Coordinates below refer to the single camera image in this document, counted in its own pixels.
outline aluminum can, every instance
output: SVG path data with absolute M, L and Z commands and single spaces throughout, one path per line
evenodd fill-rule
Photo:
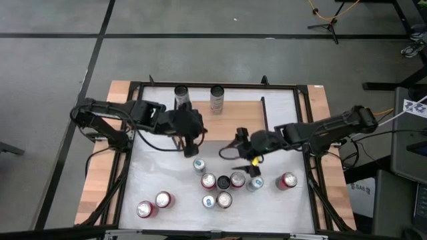
M 257 191 L 258 189 L 262 188 L 264 186 L 264 180 L 262 177 L 254 177 L 251 179 L 251 181 L 246 184 L 246 188 L 249 191 Z
M 220 206 L 223 209 L 229 208 L 233 203 L 232 196 L 227 193 L 226 191 L 222 191 L 218 196 L 216 197 L 216 203 L 218 206 Z
M 155 217 L 159 209 L 149 201 L 142 201 L 136 207 L 136 213 L 141 218 Z
M 188 88 L 184 85 L 178 85 L 175 87 L 175 100 L 176 108 L 181 106 L 183 103 L 189 103 Z
M 216 181 L 216 185 L 221 190 L 227 190 L 230 188 L 230 178 L 227 176 L 222 175 L 221 177 L 218 177 L 218 180 Z
M 234 189 L 239 189 L 240 187 L 243 187 L 243 185 L 245 185 L 246 178 L 243 173 L 235 172 L 230 176 L 230 181 L 232 182 L 232 187 Z
M 206 164 L 203 159 L 197 158 L 193 161 L 193 168 L 195 173 L 203 175 L 206 172 Z
M 286 190 L 295 187 L 298 183 L 296 176 L 293 173 L 287 172 L 276 178 L 276 186 L 279 190 Z
M 212 173 L 205 173 L 200 179 L 201 186 L 206 190 L 213 190 L 216 188 L 216 178 Z
M 205 208 L 208 209 L 215 207 L 215 199 L 211 195 L 206 195 L 205 197 L 203 197 L 201 203 L 203 204 L 203 206 L 205 206 Z
M 224 107 L 224 88 L 215 85 L 211 88 L 211 110 L 213 114 L 222 113 Z
M 175 197 L 167 191 L 161 191 L 155 196 L 155 205 L 159 208 L 172 208 Z

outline tripod stand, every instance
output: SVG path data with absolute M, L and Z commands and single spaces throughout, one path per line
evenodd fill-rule
M 336 37 L 335 30 L 334 30 L 334 24 L 337 21 L 335 17 L 340 13 L 342 7 L 344 6 L 344 3 L 345 2 L 342 2 L 342 4 L 340 5 L 340 8 L 338 9 L 338 11 L 336 11 L 334 18 L 329 23 L 319 24 L 319 25 L 311 25 L 311 26 L 308 26 L 307 28 L 313 29 L 316 27 L 323 27 L 324 29 L 326 29 L 330 33 L 332 33 L 332 38 L 334 39 L 335 44 L 338 44 L 338 38 Z M 313 9 L 313 14 L 316 14 L 318 11 L 319 11 L 319 9 Z

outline wooden table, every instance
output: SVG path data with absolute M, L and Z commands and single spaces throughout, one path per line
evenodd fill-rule
M 107 101 L 124 103 L 127 99 L 129 91 L 130 81 L 112 81 Z M 326 100 L 325 89 L 319 85 L 308 85 L 308 93 L 310 97 L 310 105 L 312 108 L 313 120 L 318 121 L 330 116 L 328 102 Z M 300 103 L 302 109 L 302 117 L 304 122 L 307 121 L 307 115 L 305 111 L 304 97 L 300 94 Z M 121 121 L 108 119 L 110 125 L 116 129 L 120 129 Z M 94 152 L 107 147 L 106 141 L 99 141 L 95 144 Z M 338 150 L 331 147 L 329 152 L 339 155 Z M 105 196 L 107 192 L 109 176 L 111 173 L 111 166 L 113 163 L 114 152 L 104 151 L 98 155 L 92 157 L 89 171 L 87 174 L 85 186 L 81 196 L 79 209 L 75 218 L 75 223 L 81 223 L 86 220 L 90 213 L 97 207 L 99 202 Z M 356 229 L 350 200 L 348 197 L 346 181 L 344 179 L 344 173 L 342 171 L 341 161 L 332 155 L 325 155 L 322 157 L 322 168 L 324 172 L 324 181 L 326 184 L 326 191 L 330 203 L 334 206 L 340 217 L 349 225 L 352 229 Z M 107 223 L 113 223 L 113 214 L 115 211 L 115 203 L 117 194 L 111 201 L 109 215 L 107 216 Z M 326 229 L 326 220 L 322 204 L 316 197 L 317 208 L 319 213 L 320 228 Z

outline can top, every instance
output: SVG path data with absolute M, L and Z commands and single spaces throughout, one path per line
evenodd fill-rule
M 201 183 L 205 185 L 205 187 L 212 187 L 215 185 L 216 178 L 212 173 L 205 173 L 201 176 Z
M 243 186 L 243 184 L 245 184 L 245 181 L 246 181 L 245 175 L 238 172 L 233 173 L 230 179 L 232 180 L 232 184 L 237 187 Z
M 214 97 L 221 97 L 222 95 L 224 95 L 224 88 L 219 85 L 215 85 L 211 88 L 211 94 Z
M 228 189 L 230 187 L 230 178 L 222 175 L 218 177 L 217 184 L 220 189 Z
M 171 195 L 167 191 L 161 191 L 155 196 L 155 204 L 158 207 L 167 207 L 171 203 Z
M 264 185 L 264 180 L 261 177 L 254 177 L 251 183 L 256 188 L 261 188 Z
M 184 85 L 178 85 L 175 87 L 174 92 L 175 92 L 175 95 L 182 97 L 182 96 L 187 95 L 188 88 Z
M 223 191 L 218 195 L 217 202 L 222 207 L 229 207 L 233 202 L 233 198 L 229 193 Z
M 212 197 L 211 195 L 206 195 L 205 197 L 203 197 L 203 199 L 201 200 L 201 202 L 203 203 L 203 206 L 205 207 L 214 207 L 215 206 L 215 199 L 214 197 Z
M 298 180 L 296 179 L 296 176 L 293 173 L 284 173 L 282 175 L 282 181 L 288 186 L 288 187 L 295 187 L 298 183 Z
M 193 161 L 193 166 L 197 170 L 202 170 L 205 167 L 205 161 L 203 161 L 203 159 L 197 158 Z
M 142 201 L 136 208 L 136 213 L 140 217 L 149 217 L 152 211 L 152 204 L 149 201 Z

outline floor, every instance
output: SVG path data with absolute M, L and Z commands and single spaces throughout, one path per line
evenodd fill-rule
M 410 1 L 398 2 L 409 24 L 422 22 Z M 323 16 L 340 6 L 333 0 L 314 4 Z M 0 232 L 32 228 L 82 85 L 89 84 L 88 97 L 105 99 L 112 80 L 147 81 L 149 74 L 155 81 L 220 83 L 259 83 L 267 75 L 270 83 L 324 85 L 331 114 L 355 104 L 379 112 L 393 106 L 394 94 L 364 91 L 361 83 L 399 82 L 422 66 L 418 57 L 400 55 L 407 40 L 340 40 L 335 45 L 331 39 L 97 41 L 80 35 L 100 33 L 103 22 L 107 34 L 326 34 L 306 28 L 324 21 L 302 0 L 117 0 L 111 19 L 104 21 L 108 5 L 108 0 L 0 0 L 0 141 L 26 150 L 20 157 L 0 154 Z M 360 3 L 338 19 L 336 32 L 405 34 L 405 29 L 392 5 Z M 58 37 L 63 33 L 74 35 Z M 98 47 L 96 59 L 92 53 Z M 390 152 L 389 135 L 364 143 L 374 158 Z M 73 224 L 92 148 L 74 134 L 46 227 Z M 341 155 L 352 151 L 345 146 Z M 359 164 L 367 161 L 363 155 Z

